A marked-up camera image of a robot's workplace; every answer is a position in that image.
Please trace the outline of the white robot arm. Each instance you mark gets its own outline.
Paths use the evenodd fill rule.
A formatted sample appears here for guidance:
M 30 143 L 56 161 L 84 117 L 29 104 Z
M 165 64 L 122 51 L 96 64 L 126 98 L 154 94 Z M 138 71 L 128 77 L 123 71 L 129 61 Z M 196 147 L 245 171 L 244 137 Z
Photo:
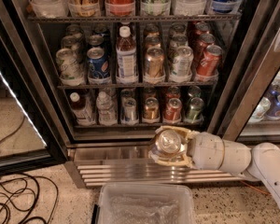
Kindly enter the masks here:
M 163 166 L 188 166 L 260 181 L 280 209 L 280 148 L 260 143 L 252 148 L 207 132 L 161 126 L 150 141 L 148 156 Z

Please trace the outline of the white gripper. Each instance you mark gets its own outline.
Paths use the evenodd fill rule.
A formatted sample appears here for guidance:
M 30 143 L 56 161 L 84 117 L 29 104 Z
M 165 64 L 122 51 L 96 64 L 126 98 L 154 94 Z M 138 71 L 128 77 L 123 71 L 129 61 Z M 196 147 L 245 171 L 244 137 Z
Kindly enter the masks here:
M 155 134 L 164 130 L 175 131 L 185 140 L 190 140 L 189 157 L 182 153 L 174 158 L 162 158 L 160 155 L 148 152 L 148 156 L 158 165 L 189 167 L 196 169 L 217 170 L 224 156 L 224 145 L 220 137 L 210 133 L 199 133 L 184 127 L 163 125 L 155 131 Z

